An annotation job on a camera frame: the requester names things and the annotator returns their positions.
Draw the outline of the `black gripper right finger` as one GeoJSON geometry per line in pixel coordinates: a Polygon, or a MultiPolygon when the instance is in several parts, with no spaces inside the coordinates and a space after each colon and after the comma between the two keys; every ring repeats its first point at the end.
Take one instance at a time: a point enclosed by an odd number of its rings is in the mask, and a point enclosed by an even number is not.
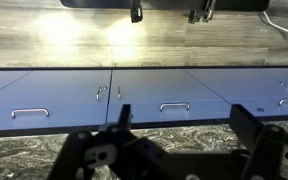
{"type": "Polygon", "coordinates": [[[257,137],[263,130],[263,123],[240,104],[231,106],[229,127],[248,150],[252,150],[257,137]]]}

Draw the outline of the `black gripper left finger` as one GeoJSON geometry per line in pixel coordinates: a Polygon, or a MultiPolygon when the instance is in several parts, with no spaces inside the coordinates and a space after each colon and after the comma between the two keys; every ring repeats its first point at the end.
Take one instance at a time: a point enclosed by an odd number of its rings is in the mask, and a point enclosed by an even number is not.
{"type": "Polygon", "coordinates": [[[129,130],[131,127],[131,119],[132,119],[132,114],[131,114],[131,105],[130,104],[124,104],[122,106],[119,120],[118,120],[118,125],[121,130],[129,130]]]}

